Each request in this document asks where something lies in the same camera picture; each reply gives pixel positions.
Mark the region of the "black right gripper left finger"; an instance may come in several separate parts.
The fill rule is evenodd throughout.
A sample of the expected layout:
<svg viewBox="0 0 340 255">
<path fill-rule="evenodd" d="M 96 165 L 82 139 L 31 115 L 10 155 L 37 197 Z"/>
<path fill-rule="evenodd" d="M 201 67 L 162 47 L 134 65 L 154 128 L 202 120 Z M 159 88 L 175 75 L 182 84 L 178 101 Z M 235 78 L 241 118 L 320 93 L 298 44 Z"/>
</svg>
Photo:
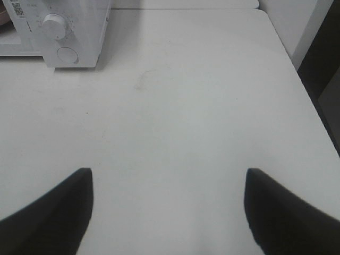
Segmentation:
<svg viewBox="0 0 340 255">
<path fill-rule="evenodd" d="M 1 254 L 76 254 L 92 215 L 92 171 L 81 168 L 1 220 Z"/>
</svg>

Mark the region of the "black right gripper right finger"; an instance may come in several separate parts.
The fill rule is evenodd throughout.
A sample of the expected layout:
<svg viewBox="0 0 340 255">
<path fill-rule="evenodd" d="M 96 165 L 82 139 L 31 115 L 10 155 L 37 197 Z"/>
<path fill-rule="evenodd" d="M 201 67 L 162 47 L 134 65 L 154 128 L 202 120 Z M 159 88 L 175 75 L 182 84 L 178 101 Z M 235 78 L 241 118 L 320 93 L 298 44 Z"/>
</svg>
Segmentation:
<svg viewBox="0 0 340 255">
<path fill-rule="evenodd" d="M 339 221 L 265 172 L 246 172 L 244 211 L 264 254 L 339 254 Z"/>
</svg>

